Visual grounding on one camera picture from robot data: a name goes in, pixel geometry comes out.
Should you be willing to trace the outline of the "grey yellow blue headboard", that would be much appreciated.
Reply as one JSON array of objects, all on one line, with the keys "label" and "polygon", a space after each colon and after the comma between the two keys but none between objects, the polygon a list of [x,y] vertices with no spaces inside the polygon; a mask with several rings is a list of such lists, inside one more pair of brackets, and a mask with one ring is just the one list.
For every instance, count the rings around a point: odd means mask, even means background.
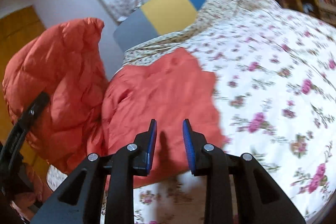
[{"label": "grey yellow blue headboard", "polygon": [[123,52],[153,38],[191,25],[206,0],[148,0],[115,30],[114,40]]}]

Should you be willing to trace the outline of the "floral bed quilt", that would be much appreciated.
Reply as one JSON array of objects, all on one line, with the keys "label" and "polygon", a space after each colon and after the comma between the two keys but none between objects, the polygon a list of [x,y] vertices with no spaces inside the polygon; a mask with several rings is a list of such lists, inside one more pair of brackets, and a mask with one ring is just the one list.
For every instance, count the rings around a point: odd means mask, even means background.
[{"label": "floral bed quilt", "polygon": [[113,80],[180,47],[216,76],[223,150],[250,153],[321,223],[335,200],[335,28],[274,0],[206,0],[191,26],[127,50]]}]

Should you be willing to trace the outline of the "orange puffer jacket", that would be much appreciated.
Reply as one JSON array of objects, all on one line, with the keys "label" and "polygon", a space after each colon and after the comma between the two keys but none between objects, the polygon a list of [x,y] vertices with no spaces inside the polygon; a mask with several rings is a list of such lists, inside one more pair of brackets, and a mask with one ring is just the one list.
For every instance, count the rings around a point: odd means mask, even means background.
[{"label": "orange puffer jacket", "polygon": [[208,142],[223,147],[226,138],[212,98],[214,73],[177,48],[149,66],[127,65],[108,80],[98,50],[103,28],[97,18],[53,26],[6,66],[2,90],[13,122],[41,92],[50,96],[26,137],[40,157],[69,174],[90,153],[117,152],[155,119],[153,167],[148,176],[134,178],[139,188],[188,170],[184,119]]}]

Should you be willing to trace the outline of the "wooden wardrobe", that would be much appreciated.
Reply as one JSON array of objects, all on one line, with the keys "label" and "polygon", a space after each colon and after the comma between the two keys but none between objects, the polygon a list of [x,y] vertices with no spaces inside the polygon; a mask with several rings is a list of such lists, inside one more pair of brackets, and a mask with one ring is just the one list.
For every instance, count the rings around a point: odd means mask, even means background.
[{"label": "wooden wardrobe", "polygon": [[[12,12],[1,18],[0,75],[3,79],[6,65],[17,51],[45,30],[32,6]],[[25,143],[21,149],[23,161],[31,165],[42,179],[47,181],[49,163]]]}]

